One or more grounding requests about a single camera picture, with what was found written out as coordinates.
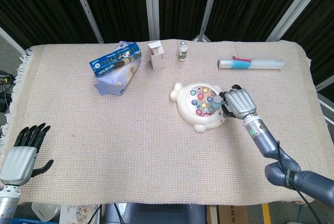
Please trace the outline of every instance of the yellow tape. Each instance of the yellow tape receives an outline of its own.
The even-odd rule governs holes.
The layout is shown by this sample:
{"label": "yellow tape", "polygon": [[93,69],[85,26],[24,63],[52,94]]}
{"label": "yellow tape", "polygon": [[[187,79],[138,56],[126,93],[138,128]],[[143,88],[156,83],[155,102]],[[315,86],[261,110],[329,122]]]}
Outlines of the yellow tape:
{"label": "yellow tape", "polygon": [[271,224],[268,203],[262,204],[262,212],[264,224]]}

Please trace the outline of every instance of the robotic arm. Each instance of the robotic arm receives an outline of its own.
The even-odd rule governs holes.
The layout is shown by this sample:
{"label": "robotic arm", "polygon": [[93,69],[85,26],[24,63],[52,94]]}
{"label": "robotic arm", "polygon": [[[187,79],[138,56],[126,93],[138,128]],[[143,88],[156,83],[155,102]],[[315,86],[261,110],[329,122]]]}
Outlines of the robotic arm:
{"label": "robotic arm", "polygon": [[20,186],[31,177],[46,172],[53,164],[53,160],[49,160],[43,168],[33,169],[49,129],[50,126],[45,127],[45,123],[24,128],[8,152],[0,173],[1,182],[5,185],[0,191],[0,224],[11,223],[21,196]]}
{"label": "robotic arm", "polygon": [[243,120],[244,127],[261,154],[277,160],[265,167],[267,180],[277,186],[296,190],[334,208],[334,181],[312,171],[302,171],[298,163],[287,155],[272,136],[262,119],[256,114],[256,106],[248,92],[238,85],[234,90],[219,94],[226,117]]}

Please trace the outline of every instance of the fringe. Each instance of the fringe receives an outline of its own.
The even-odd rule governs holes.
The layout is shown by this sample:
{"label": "fringe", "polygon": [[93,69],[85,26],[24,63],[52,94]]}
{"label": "fringe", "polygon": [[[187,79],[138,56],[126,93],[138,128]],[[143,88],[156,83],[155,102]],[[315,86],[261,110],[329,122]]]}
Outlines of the fringe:
{"label": "fringe", "polygon": [[19,96],[21,92],[23,81],[25,80],[25,77],[27,75],[27,71],[28,71],[27,67],[29,65],[29,58],[32,55],[32,52],[33,52],[32,48],[27,49],[25,55],[22,55],[22,57],[20,57],[22,64],[17,69],[17,76],[15,77],[15,80],[14,80],[15,85],[13,87],[13,92],[11,93],[11,98],[13,101],[9,106],[9,112],[5,114],[7,118],[7,123],[1,126],[2,136],[0,137],[0,154],[2,154],[2,148],[8,142],[8,132],[12,124],[13,115],[15,113],[17,97]]}

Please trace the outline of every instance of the beige rug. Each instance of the beige rug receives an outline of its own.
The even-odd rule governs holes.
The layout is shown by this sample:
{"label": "beige rug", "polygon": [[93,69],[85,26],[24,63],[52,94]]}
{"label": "beige rug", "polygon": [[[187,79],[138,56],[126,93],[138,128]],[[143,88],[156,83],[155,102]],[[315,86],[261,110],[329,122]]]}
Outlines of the beige rug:
{"label": "beige rug", "polygon": [[[309,72],[310,60],[292,42],[188,42],[188,59],[177,59],[180,40],[162,41],[167,67],[151,68],[147,42],[142,63],[120,97],[100,96],[89,61],[116,44],[40,45],[19,70],[2,162],[25,126],[51,125],[36,167],[51,169],[22,187],[22,200],[60,204],[110,202],[251,205],[300,199],[271,185],[262,157],[242,126],[228,119],[196,133],[169,94],[176,82],[205,81],[247,89],[258,114],[304,170],[334,178],[334,148]],[[284,59],[282,70],[222,70],[219,58]]]}

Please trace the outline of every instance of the white toy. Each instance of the white toy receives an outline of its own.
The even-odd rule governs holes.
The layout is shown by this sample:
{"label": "white toy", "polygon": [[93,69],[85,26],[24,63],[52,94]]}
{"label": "white toy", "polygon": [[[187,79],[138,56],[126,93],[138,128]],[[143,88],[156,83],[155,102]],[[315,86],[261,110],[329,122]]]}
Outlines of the white toy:
{"label": "white toy", "polygon": [[171,99],[176,101],[180,115],[195,131],[203,133],[206,129],[220,126],[225,118],[221,107],[212,107],[213,99],[221,92],[219,86],[198,82],[183,87],[176,83],[171,92]]}

